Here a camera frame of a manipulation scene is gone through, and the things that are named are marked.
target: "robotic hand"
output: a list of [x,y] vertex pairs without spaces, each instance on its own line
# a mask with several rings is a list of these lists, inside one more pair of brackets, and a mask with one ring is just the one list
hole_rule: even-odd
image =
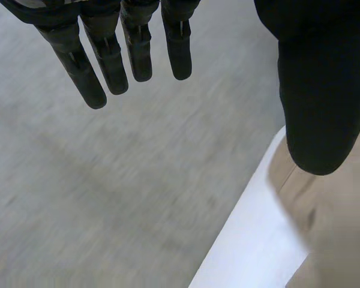
[[[77,18],[95,52],[107,86],[118,95],[128,90],[115,29],[120,16],[134,78],[152,77],[148,22],[160,0],[0,0],[21,21],[33,24],[51,44],[87,105],[102,108],[106,95],[79,39]],[[200,0],[161,0],[161,14],[173,75],[191,75],[189,19]]]
[[[179,80],[191,74],[188,20],[199,1],[161,0],[170,63]],[[307,172],[332,173],[360,132],[360,0],[254,1],[279,40],[280,98],[292,158]],[[113,94],[128,89],[115,35],[119,14],[135,79],[152,76],[148,22],[159,0],[0,2],[37,27],[94,109],[105,105],[106,96],[80,43],[78,16]]]

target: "black fabric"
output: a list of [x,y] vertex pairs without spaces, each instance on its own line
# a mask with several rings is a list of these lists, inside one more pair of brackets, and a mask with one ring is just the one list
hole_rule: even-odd
[[[300,9],[298,19],[284,24],[277,17],[293,12],[282,6],[290,1],[269,1],[278,7],[273,14],[264,1],[256,2],[262,22],[282,40],[278,72],[289,151],[303,170],[332,173],[360,132],[360,1],[329,1],[334,6],[323,19],[311,17],[307,6],[307,14]],[[301,29],[302,19],[317,24]]]
[[61,5],[54,8],[32,9],[13,0],[0,0],[0,3],[24,23],[35,26],[56,27],[75,21],[80,13],[80,3]]

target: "gray floor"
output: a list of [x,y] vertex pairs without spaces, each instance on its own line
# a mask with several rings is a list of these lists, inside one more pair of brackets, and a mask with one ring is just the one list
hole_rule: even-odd
[[148,83],[118,27],[130,89],[94,111],[0,6],[0,287],[188,286],[284,122],[253,2],[202,1],[191,26],[178,82],[155,14]]

